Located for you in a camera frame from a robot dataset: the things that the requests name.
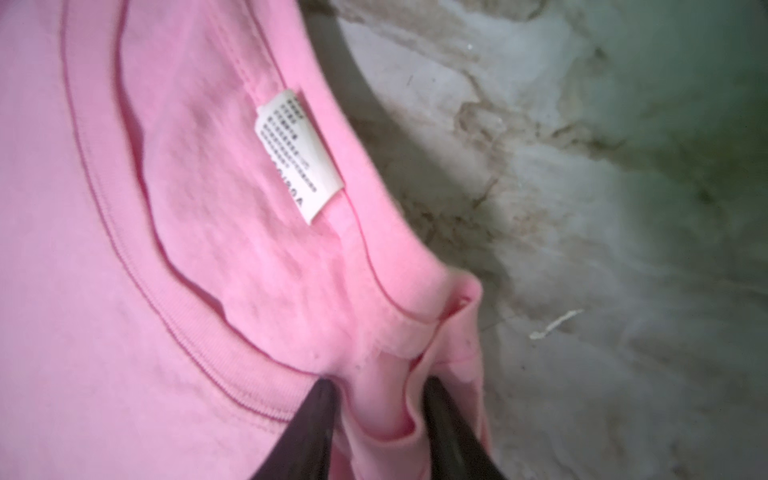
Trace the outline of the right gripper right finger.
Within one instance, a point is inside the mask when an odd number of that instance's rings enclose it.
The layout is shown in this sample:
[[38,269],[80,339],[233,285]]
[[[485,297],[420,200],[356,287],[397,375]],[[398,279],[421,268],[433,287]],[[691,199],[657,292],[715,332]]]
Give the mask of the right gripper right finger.
[[429,438],[432,479],[506,479],[437,377],[429,377],[425,383],[423,408]]

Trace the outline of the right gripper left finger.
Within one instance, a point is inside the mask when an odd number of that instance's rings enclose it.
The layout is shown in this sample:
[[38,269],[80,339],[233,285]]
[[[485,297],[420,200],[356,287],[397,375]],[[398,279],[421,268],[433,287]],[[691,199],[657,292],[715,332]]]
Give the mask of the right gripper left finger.
[[334,383],[318,379],[251,479],[328,479],[338,407]]

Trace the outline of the pink t-shirt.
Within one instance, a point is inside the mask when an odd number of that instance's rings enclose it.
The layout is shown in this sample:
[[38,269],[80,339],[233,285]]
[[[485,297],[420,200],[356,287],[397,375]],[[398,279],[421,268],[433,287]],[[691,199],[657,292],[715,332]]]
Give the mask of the pink t-shirt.
[[1,5],[1,475],[245,479],[312,385],[335,479],[489,442],[482,287],[413,233],[295,1]]

